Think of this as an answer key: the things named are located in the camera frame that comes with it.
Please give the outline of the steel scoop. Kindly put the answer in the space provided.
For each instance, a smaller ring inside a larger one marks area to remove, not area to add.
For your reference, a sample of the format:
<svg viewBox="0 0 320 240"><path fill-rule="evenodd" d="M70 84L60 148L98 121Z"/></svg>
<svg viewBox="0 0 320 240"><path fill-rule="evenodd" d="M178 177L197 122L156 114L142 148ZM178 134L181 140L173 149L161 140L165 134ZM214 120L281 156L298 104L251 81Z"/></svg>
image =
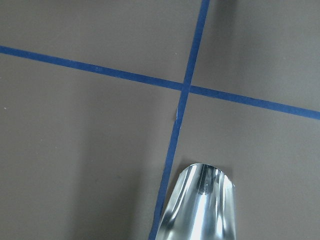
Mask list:
<svg viewBox="0 0 320 240"><path fill-rule="evenodd" d="M235 185L219 168L186 167L167 202L157 240L235 240Z"/></svg>

